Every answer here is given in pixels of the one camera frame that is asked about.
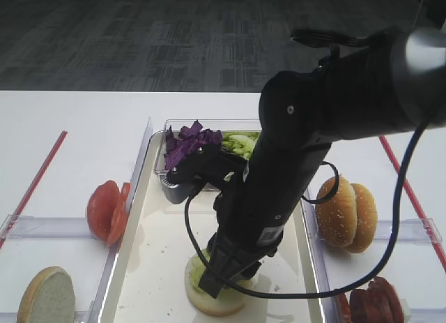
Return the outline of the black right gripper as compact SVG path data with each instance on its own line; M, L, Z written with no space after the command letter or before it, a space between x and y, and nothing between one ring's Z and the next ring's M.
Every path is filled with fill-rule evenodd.
M274 251L282 239L283 215L272 210L271 197L256 185L222 191L213 204L218 229L211 249L243 250L256 260Z

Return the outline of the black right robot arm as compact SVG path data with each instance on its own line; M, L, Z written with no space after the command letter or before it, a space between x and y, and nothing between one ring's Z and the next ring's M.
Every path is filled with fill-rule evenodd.
M326 47L311 73L282 71L259 100L261 134L215 202L217 233L199 286L212 297L277 249L284 226L334 142L445 125L445 34L386 29L355 38L295 29Z

